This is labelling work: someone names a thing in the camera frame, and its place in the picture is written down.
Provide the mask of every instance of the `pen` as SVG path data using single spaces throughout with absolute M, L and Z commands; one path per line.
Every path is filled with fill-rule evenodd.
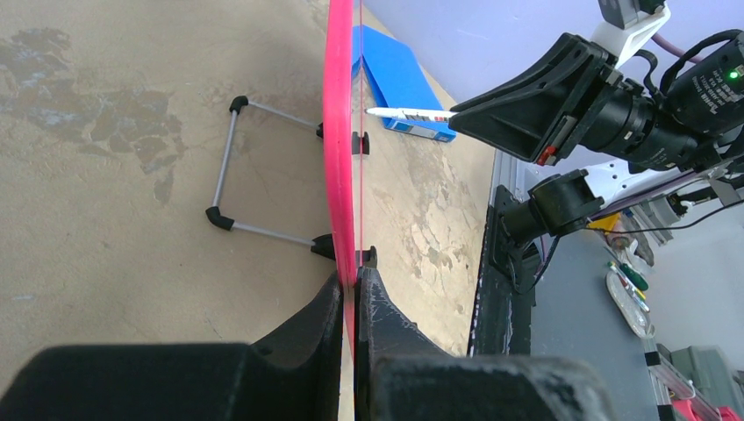
M 385 108 L 375 107 L 365 110 L 370 116 L 383 118 L 398 118 L 411 121 L 433 121 L 435 123 L 448 123 L 449 119 L 457 114 L 452 111 L 442 110 L 418 110 L 414 108 Z

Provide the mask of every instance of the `black plastic mount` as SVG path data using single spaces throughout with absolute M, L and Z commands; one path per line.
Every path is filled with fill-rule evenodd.
M 323 234 L 312 239 L 312 242 L 314 242 L 315 245 L 310 247 L 311 252 L 326 257 L 327 259 L 336 260 L 336 251 L 333 248 L 332 234 Z M 371 246 L 369 250 L 357 250 L 356 263 L 357 265 L 366 268 L 377 268 L 377 249 L 375 246 Z
M 210 220 L 211 224 L 217 228 L 222 228 L 225 231 L 230 231 L 235 224 L 235 219 L 230 219 L 219 213 L 219 206 L 212 206 L 204 211 L 207 214 L 207 219 Z
M 364 132 L 361 141 L 358 132 L 351 135 L 351 154 L 358 155 L 360 149 L 362 154 L 369 155 L 369 134 L 367 132 Z
M 585 169 L 552 175 L 528 192 L 529 200 L 505 210 L 503 224 L 514 246 L 523 246 L 543 234 L 560 237 L 584 228 L 605 200 L 595 197 L 584 177 Z
M 376 269 L 360 270 L 354 299 L 358 421 L 615 419 L 601 381 L 584 365 L 448 355 L 390 300 Z
M 248 97 L 245 95 L 236 96 L 232 103 L 230 104 L 230 112 L 236 111 L 238 114 L 240 114 L 240 110 L 243 107 L 247 107 L 249 104 Z
M 7 389 L 0 419 L 336 419 L 342 297 L 330 276 L 310 303 L 252 345 L 47 349 Z
M 564 33 L 521 75 L 452 108 L 449 127 L 523 161 L 569 156 L 609 101 L 622 74 L 601 46 Z

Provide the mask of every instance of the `stained floor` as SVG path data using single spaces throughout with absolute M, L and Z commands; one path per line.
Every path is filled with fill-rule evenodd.
M 315 295 L 329 260 L 222 232 L 204 209 L 233 97 L 320 121 L 327 0 L 2 9 L 0 389 L 48 346 L 250 342 Z M 396 303 L 461 353 L 491 152 L 368 130 L 365 241 Z M 328 232 L 322 160 L 313 132 L 241 113 L 222 211 L 307 239 Z

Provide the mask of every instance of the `purple cable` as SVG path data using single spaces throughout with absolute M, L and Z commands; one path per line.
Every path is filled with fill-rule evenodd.
M 659 33 L 655 33 L 653 37 L 651 37 L 651 40 L 656 43 L 657 46 L 660 46 L 664 51 L 666 51 L 669 54 L 675 55 L 677 57 L 682 57 L 684 54 L 684 51 L 672 44 L 671 42 L 667 41 L 663 36 L 661 36 Z M 692 57 L 688 61 L 691 63 L 699 63 L 702 59 L 700 57 Z

